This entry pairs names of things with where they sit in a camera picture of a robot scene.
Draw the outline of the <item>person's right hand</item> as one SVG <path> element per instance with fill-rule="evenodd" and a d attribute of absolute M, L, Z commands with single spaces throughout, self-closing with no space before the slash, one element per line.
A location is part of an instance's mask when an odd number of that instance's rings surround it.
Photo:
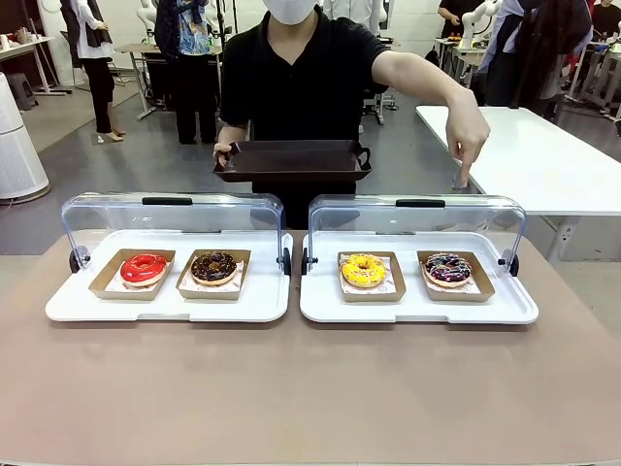
<path fill-rule="evenodd" d="M 216 142 L 213 146 L 212 158 L 218 167 L 225 167 L 238 151 L 237 142 Z"/>

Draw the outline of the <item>person's left hand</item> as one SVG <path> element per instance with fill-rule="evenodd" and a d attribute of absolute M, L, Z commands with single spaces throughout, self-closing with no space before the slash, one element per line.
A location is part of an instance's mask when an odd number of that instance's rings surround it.
<path fill-rule="evenodd" d="M 476 101 L 451 103 L 445 132 L 450 155 L 461 162 L 455 187 L 465 188 L 470 170 L 490 135 L 490 128 Z"/>

